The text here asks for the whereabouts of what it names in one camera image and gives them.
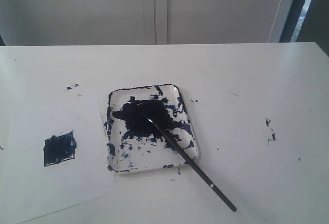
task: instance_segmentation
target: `white paper sheet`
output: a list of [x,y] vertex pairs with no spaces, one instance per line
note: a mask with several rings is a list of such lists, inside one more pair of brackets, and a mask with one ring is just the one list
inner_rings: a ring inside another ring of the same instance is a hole
[[[75,159],[44,166],[45,140],[72,130],[77,142]],[[96,99],[79,98],[19,113],[8,141],[2,223],[19,223],[114,191],[106,150]]]

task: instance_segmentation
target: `white cabinet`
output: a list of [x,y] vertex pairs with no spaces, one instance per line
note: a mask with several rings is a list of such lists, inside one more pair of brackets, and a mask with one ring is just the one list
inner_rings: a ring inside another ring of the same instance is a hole
[[279,40],[292,0],[0,0],[6,45]]

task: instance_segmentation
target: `paintbrush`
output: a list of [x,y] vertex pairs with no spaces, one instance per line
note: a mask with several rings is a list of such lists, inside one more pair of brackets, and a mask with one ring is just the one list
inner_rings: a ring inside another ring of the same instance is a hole
[[199,166],[186,154],[186,152],[178,145],[178,143],[172,138],[172,135],[165,130],[161,129],[153,120],[148,118],[145,114],[142,114],[168,141],[172,147],[189,163],[189,165],[199,174],[199,176],[207,183],[210,188],[223,200],[223,202],[233,211],[236,211],[236,207],[232,202],[224,195],[224,193],[211,181],[211,179],[199,168]]

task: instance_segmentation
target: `paintbrush handle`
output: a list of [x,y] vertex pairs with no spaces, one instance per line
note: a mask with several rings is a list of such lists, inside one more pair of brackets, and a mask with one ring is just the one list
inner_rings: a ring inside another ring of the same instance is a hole
[[189,163],[189,165],[200,175],[200,177],[207,183],[210,188],[217,194],[218,197],[223,200],[223,202],[233,211],[236,211],[236,207],[232,202],[224,195],[223,192],[211,181],[211,179],[202,171],[201,168],[191,159],[191,157],[186,154],[186,152],[178,145],[178,143],[171,138],[171,136],[160,129],[154,122],[151,122],[157,130],[161,133],[161,135],[168,141],[170,144],[176,149],[176,151]]

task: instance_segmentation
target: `paint palette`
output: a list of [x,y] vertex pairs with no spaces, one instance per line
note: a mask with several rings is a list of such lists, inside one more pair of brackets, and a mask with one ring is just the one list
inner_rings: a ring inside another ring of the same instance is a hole
[[199,152],[175,85],[119,89],[108,96],[108,169],[125,174],[185,165],[185,160],[140,113],[170,132],[194,160]]

